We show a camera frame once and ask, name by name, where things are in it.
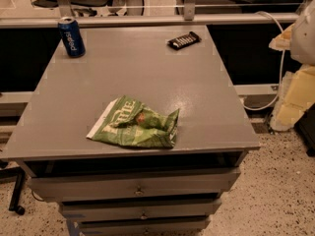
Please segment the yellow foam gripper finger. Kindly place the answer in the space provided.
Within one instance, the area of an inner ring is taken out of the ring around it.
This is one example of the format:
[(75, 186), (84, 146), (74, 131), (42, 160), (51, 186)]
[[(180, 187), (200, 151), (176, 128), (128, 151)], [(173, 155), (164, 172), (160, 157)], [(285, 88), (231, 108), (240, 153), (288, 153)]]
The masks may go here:
[(269, 47), (277, 51), (290, 50), (292, 28), (293, 25), (290, 25), (282, 33), (273, 38), (269, 43)]
[(286, 72), (272, 112), (271, 128), (280, 132), (291, 129), (314, 103), (315, 67), (302, 65), (295, 73)]

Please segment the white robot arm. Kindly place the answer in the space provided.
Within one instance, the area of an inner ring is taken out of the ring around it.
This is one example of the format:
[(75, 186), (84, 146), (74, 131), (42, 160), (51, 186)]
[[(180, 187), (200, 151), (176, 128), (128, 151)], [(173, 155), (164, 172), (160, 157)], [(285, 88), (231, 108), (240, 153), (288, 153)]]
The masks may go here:
[(315, 0), (301, 12), (294, 24), (273, 38), (269, 47), (290, 52), (299, 62), (297, 72), (286, 72), (280, 85), (279, 100), (272, 112), (270, 126), (287, 131), (315, 103)]

